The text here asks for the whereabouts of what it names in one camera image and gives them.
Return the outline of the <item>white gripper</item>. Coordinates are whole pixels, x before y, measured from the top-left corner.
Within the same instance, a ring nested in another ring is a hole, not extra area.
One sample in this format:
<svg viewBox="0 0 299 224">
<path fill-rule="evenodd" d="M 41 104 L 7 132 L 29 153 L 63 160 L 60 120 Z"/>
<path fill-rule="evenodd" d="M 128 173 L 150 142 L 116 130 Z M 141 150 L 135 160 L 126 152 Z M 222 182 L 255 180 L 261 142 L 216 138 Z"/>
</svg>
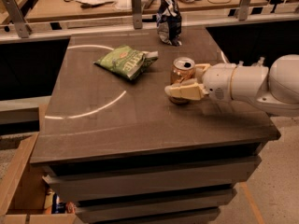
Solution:
<svg viewBox="0 0 299 224">
<path fill-rule="evenodd" d="M 199 63 L 195 66 L 195 77 L 203 77 L 203 83 L 196 78 L 175 83 L 164 88 L 169 97 L 199 101 L 206 95 L 212 100 L 230 102 L 232 76 L 236 69 L 234 63 Z"/>
</svg>

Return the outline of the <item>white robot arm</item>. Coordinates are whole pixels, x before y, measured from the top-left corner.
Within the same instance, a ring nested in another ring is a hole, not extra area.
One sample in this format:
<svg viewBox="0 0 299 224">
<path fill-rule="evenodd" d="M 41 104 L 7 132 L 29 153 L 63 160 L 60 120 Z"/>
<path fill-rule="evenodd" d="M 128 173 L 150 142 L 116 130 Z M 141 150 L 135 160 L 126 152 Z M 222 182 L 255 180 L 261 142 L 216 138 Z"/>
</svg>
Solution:
<svg viewBox="0 0 299 224">
<path fill-rule="evenodd" d="M 263 60 L 242 63 L 208 63 L 195 66 L 195 77 L 164 88 L 176 99 L 248 103 L 266 113 L 299 116 L 299 55 L 284 55 L 270 67 Z"/>
</svg>

